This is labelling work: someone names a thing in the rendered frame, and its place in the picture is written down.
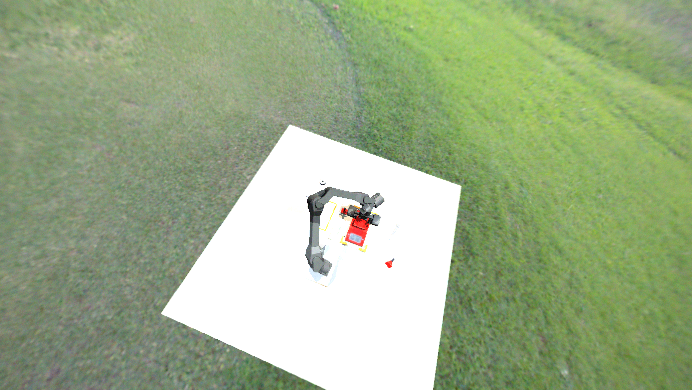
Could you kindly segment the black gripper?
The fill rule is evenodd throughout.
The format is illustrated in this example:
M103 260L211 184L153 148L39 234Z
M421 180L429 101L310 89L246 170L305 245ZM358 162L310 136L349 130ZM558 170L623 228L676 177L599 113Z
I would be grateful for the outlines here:
M358 215L357 215L358 214ZM356 209L356 206L350 205L347 211L347 216L350 216L354 219L358 216L360 219L366 220L369 218L367 221L367 224L378 226L380 223L381 216L374 214L374 215L368 215L365 216L361 212L358 212L358 209Z

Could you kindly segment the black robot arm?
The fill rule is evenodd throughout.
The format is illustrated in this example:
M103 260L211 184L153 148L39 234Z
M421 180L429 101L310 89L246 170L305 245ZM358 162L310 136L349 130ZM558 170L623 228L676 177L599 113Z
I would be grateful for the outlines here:
M307 198L307 205L310 213L310 227L309 244L306 248L305 257L308 265L314 272L319 272L326 277L328 276L333 264L327 259L323 258L323 249L319 246L320 216L324 210L324 205L327 204L334 196L354 200L360 203L362 207L359 209L359 211L365 216L370 215L373 208L377 208L385 202L385 199L382 195L380 195L379 192L376 192L372 197L370 197L369 194L364 192L350 192L331 186L328 186L315 194L311 194Z

